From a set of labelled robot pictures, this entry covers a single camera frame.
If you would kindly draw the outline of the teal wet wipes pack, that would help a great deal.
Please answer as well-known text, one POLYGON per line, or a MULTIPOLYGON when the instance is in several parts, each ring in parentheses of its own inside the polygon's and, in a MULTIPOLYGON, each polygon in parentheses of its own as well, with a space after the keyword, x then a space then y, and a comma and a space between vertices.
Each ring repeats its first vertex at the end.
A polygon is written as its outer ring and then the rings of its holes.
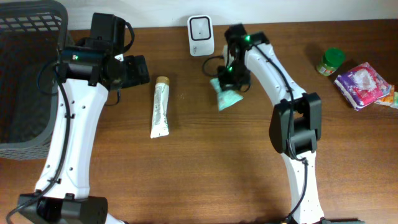
POLYGON ((214 90, 216 91, 216 97, 218 102, 218 111, 222 111, 235 103, 241 101, 243 96, 236 93, 234 90, 223 91, 220 87, 220 82, 217 78, 212 78, 210 83, 214 90))

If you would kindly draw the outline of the white tube with tan cap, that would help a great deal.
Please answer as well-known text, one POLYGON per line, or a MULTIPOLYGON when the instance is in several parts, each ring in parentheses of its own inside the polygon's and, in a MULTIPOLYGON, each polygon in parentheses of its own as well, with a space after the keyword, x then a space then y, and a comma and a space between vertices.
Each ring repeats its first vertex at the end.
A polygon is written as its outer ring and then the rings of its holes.
POLYGON ((169 125, 167 121, 169 84, 170 80, 167 77, 157 77, 156 79, 152 113, 152 127, 150 133, 151 139, 169 135, 169 125))

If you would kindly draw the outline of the green lid jar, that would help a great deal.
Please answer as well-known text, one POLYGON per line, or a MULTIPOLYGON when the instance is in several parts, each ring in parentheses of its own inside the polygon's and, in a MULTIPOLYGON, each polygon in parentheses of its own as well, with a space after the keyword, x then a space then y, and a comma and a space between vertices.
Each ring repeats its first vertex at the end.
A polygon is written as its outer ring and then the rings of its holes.
POLYGON ((322 55, 320 63, 317 65, 318 73, 324 76, 330 76, 345 61, 345 53, 338 48, 329 48, 322 55))

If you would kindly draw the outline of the pink purple tissue pack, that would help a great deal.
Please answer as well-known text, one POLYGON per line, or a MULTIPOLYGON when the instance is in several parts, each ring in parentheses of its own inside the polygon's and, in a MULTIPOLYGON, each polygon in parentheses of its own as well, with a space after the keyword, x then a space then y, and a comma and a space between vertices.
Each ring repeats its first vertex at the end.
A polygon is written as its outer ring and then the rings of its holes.
POLYGON ((391 91, 390 84, 368 62, 338 75, 334 84, 356 111, 387 96, 391 91))

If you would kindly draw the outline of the orange small tissue box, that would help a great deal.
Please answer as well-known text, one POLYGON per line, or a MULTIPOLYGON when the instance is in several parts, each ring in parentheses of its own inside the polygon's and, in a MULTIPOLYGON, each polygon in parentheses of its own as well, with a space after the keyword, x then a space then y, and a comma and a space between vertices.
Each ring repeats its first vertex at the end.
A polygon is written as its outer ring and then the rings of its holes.
POLYGON ((394 101, 394 85, 390 85, 389 94, 376 100, 376 104, 390 106, 393 103, 393 101, 394 101))

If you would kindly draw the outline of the green small tissue box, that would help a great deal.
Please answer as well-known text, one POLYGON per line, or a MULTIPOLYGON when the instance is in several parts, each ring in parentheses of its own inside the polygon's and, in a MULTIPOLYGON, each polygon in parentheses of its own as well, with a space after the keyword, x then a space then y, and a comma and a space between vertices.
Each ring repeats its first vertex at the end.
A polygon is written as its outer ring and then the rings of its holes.
POLYGON ((398 109, 398 92, 397 91, 394 92, 393 101, 392 101, 390 107, 398 109))

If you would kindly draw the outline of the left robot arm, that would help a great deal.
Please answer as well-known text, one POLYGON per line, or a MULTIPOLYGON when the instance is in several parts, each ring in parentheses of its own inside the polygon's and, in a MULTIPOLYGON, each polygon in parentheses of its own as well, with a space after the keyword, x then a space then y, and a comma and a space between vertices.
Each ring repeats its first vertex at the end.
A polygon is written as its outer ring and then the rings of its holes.
POLYGON ((50 149, 35 190, 21 194, 15 213, 32 223, 117 223, 104 197, 90 195, 90 159, 100 114, 110 91, 149 83, 145 58, 127 55, 133 28, 94 13, 90 34, 59 50, 50 63, 58 105, 50 149))

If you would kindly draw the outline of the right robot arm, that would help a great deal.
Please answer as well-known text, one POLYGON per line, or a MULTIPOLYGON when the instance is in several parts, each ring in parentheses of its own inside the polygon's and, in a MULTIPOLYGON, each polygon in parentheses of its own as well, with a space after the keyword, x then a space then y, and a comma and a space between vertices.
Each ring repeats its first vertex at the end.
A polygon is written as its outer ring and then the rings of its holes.
POLYGON ((218 67, 220 88, 242 90, 254 75, 272 105, 269 138, 282 156, 291 194, 291 211, 284 223, 321 223, 325 215, 315 174, 317 142, 322 131, 322 101, 307 93, 289 75, 263 32, 248 34, 242 24, 224 33, 224 65, 218 67))

